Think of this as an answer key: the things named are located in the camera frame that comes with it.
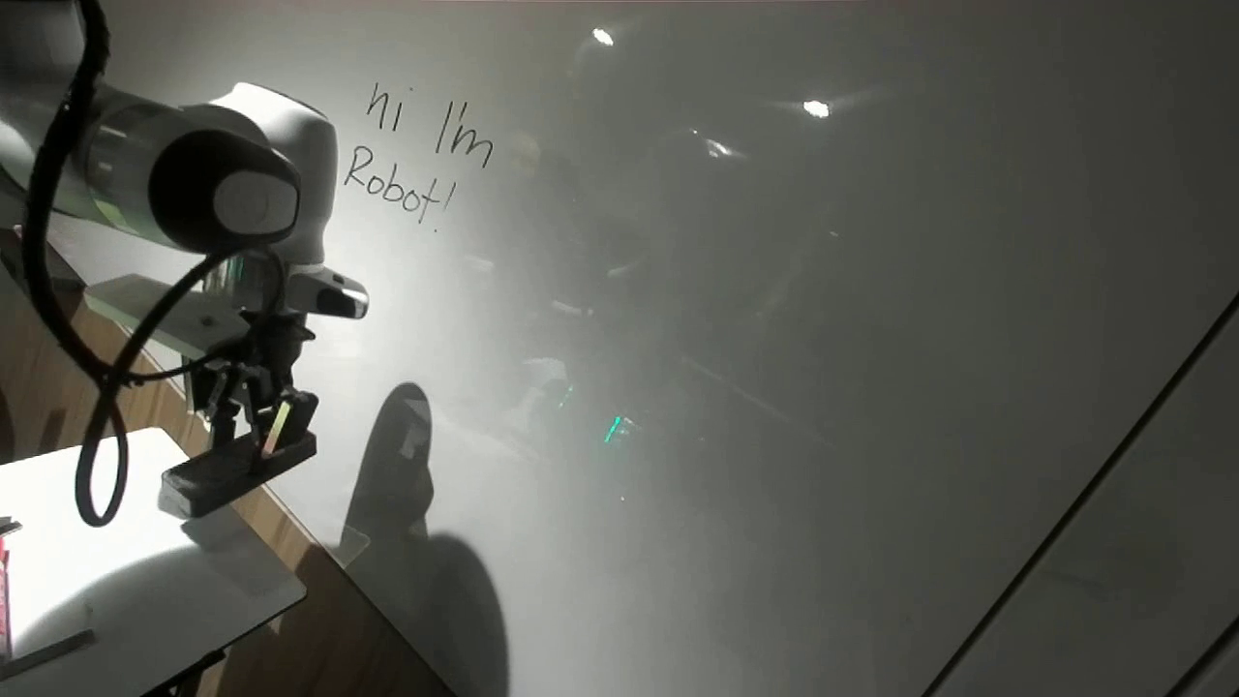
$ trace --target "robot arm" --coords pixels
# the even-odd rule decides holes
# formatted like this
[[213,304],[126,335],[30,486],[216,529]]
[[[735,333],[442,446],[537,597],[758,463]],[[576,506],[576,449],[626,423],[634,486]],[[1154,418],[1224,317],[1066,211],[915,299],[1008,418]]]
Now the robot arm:
[[[0,0],[0,174],[27,182],[47,124],[82,58],[73,0]],[[213,449],[168,472],[164,506],[207,516],[314,457],[314,395],[292,362],[306,312],[363,317],[362,282],[320,268],[333,210],[333,124],[258,86],[171,109],[102,86],[62,171],[57,211],[207,255],[231,255],[154,333],[190,362],[190,406],[213,423]],[[168,293],[146,273],[89,290],[120,330]]]

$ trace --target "whiteboard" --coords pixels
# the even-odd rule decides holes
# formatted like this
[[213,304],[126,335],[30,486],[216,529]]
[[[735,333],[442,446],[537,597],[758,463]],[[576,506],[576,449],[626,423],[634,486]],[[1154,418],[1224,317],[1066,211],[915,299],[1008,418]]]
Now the whiteboard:
[[[113,31],[132,93],[243,77],[337,124],[327,249],[372,317],[314,320],[320,457],[275,497],[460,692],[917,692],[1239,277],[1226,6],[116,0]],[[400,384],[433,503],[375,552],[345,526]]]

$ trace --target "white table surface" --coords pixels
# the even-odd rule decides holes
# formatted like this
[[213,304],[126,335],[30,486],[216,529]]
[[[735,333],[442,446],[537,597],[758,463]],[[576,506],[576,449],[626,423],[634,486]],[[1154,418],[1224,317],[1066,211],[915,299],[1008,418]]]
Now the white table surface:
[[[182,522],[160,511],[160,477],[186,461],[164,428],[129,435],[120,516],[84,526],[73,506],[79,449],[0,463],[16,646],[89,627],[92,641],[0,683],[4,697],[144,692],[306,597],[231,506]],[[113,492],[113,441],[98,492]]]

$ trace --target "table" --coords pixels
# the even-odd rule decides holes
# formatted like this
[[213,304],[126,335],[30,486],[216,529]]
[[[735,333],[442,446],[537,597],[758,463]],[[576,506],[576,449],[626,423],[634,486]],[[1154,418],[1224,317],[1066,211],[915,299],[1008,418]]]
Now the table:
[[[132,480],[110,526],[73,506],[79,449],[0,463],[16,649],[79,631],[73,646],[0,683],[4,697],[146,692],[306,597],[231,506],[182,522],[160,511],[160,477],[186,452],[164,428],[129,435]],[[110,492],[113,441],[102,446],[98,492]]]

